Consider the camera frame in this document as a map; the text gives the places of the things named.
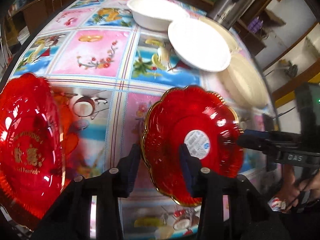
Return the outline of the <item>person right hand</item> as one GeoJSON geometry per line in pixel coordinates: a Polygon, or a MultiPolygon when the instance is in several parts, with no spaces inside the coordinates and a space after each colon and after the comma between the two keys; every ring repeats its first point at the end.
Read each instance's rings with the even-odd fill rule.
{"type": "Polygon", "coordinates": [[[284,165],[282,169],[283,183],[280,191],[276,193],[279,200],[286,203],[286,209],[282,212],[288,212],[291,207],[296,207],[299,203],[298,196],[304,191],[310,191],[308,202],[319,200],[319,172],[313,177],[296,182],[294,169],[291,165],[284,165]]]}

